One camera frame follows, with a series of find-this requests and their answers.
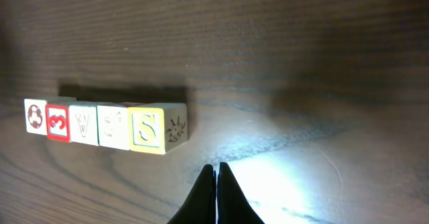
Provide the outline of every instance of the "wood grain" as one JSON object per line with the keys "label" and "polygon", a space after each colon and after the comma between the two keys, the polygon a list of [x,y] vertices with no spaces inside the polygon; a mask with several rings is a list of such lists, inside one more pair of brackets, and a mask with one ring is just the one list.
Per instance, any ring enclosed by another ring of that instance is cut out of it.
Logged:
{"label": "wood grain", "polygon": [[[0,0],[0,223],[166,223],[228,162],[266,223],[429,219],[428,0]],[[182,101],[165,156],[25,132],[23,98]]]}

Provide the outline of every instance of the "alphabet block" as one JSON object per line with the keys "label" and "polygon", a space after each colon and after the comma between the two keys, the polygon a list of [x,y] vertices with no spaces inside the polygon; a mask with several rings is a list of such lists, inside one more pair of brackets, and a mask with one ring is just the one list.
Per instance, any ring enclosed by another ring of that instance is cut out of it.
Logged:
{"label": "alphabet block", "polygon": [[24,99],[25,126],[28,133],[46,135],[46,105],[75,101],[76,97],[48,97],[46,99]]}
{"label": "alphabet block", "polygon": [[165,154],[188,141],[187,108],[184,103],[151,103],[130,107],[130,150]]}
{"label": "alphabet block", "polygon": [[48,139],[70,142],[68,107],[72,103],[46,104],[46,129]]}
{"label": "alphabet block", "polygon": [[70,105],[69,121],[72,142],[94,146],[99,144],[97,125],[98,104],[100,103],[79,101]]}
{"label": "alphabet block", "polygon": [[129,150],[128,107],[143,103],[111,103],[97,106],[100,146]]}

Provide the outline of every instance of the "block with letter s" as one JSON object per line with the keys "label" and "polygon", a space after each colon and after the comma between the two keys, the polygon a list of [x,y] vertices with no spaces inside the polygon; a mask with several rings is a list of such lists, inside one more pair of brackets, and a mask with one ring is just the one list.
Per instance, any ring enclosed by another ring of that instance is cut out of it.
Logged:
{"label": "block with letter s", "polygon": [[165,154],[188,141],[184,103],[150,103],[129,108],[130,150]]}

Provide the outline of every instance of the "ladybug drawing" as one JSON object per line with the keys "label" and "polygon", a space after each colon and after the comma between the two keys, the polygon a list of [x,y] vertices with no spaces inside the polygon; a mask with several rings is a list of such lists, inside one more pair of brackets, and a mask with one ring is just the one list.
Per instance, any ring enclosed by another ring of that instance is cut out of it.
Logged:
{"label": "ladybug drawing", "polygon": [[168,141],[174,143],[178,141],[184,133],[183,129],[186,126],[186,122],[180,123],[180,117],[177,117],[177,123],[174,123],[173,119],[171,119],[171,122],[173,124],[173,127],[168,129],[166,133],[168,134]]}
{"label": "ladybug drawing", "polygon": [[42,111],[38,106],[36,105],[29,106],[29,109],[27,112],[27,118],[28,118],[29,124],[35,129],[38,129],[40,126],[42,126],[43,116],[42,116]]}

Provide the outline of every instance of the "black pointed object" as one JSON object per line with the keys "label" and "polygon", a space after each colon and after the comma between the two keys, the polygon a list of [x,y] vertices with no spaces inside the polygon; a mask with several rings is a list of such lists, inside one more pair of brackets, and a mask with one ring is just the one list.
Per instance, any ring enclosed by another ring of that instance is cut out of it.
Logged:
{"label": "black pointed object", "polygon": [[263,224],[251,208],[227,163],[221,162],[217,179],[218,224]]}
{"label": "black pointed object", "polygon": [[168,224],[215,224],[216,172],[205,165],[188,197]]}

